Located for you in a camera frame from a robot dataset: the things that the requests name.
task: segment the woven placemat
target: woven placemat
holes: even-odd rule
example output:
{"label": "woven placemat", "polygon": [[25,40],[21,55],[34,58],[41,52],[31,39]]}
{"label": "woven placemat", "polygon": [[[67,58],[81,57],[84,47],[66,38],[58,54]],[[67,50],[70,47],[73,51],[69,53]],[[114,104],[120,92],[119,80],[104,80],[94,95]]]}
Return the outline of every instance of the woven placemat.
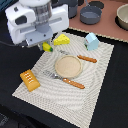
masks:
{"label": "woven placemat", "polygon": [[[83,44],[83,37],[60,32],[55,38],[60,34],[69,37],[70,43],[54,46],[53,42],[51,42],[54,51],[52,53],[44,52],[32,68],[32,72],[41,86],[29,92],[24,83],[21,83],[12,95],[80,128],[88,128],[114,46],[100,42],[98,49],[87,51]],[[54,64],[57,59],[64,56],[58,50],[97,59],[97,63],[80,60],[83,72],[72,79],[83,84],[85,89],[76,88],[43,74],[44,70],[56,73]]]}

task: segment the white robot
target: white robot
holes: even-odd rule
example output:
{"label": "white robot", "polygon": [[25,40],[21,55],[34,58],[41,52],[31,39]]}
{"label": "white robot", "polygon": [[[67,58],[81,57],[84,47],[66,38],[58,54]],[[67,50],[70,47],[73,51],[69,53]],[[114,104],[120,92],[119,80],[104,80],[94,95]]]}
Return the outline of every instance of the white robot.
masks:
{"label": "white robot", "polygon": [[69,27],[68,5],[52,8],[51,0],[19,0],[5,10],[15,45],[32,47],[50,43],[54,33]]}

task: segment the table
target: table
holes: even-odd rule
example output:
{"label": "table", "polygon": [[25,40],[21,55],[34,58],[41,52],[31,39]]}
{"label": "table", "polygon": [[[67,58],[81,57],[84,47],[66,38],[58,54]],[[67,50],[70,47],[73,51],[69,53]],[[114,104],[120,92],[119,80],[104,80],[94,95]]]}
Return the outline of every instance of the table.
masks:
{"label": "table", "polygon": [[[11,43],[5,15],[0,18],[0,41]],[[82,33],[67,29],[65,32],[85,37]],[[114,45],[110,63],[100,91],[90,128],[128,127],[128,44],[103,37],[100,41]],[[51,128],[77,128],[46,111],[12,97],[22,82],[19,74],[31,69],[43,54],[38,47],[21,48],[0,44],[0,104],[29,116]]]}

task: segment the round plate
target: round plate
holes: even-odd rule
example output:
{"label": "round plate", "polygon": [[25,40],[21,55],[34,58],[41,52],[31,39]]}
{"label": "round plate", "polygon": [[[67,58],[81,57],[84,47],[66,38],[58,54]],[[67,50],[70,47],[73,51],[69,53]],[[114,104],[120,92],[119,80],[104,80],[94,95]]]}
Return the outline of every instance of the round plate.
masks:
{"label": "round plate", "polygon": [[66,55],[56,61],[55,70],[63,78],[74,78],[81,73],[82,64],[77,57]]}

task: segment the fork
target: fork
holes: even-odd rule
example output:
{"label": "fork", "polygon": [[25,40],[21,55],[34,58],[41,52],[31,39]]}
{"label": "fork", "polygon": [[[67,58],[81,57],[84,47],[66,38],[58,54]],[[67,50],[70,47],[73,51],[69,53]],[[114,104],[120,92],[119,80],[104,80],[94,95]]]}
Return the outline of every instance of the fork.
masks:
{"label": "fork", "polygon": [[52,72],[50,72],[50,71],[45,70],[45,71],[43,72],[43,74],[46,75],[46,76],[49,76],[49,77],[52,78],[52,79],[60,79],[60,80],[62,80],[63,82],[65,82],[65,83],[67,83],[67,84],[70,84],[70,85],[73,85],[73,86],[75,86],[75,87],[78,87],[78,88],[80,88],[80,89],[84,89],[84,88],[85,88],[84,85],[82,85],[82,84],[80,84],[80,83],[74,82],[74,81],[69,80],[69,79],[67,79],[67,78],[62,78],[62,77],[60,77],[60,76],[58,76],[58,75],[56,75],[55,73],[52,73]]}

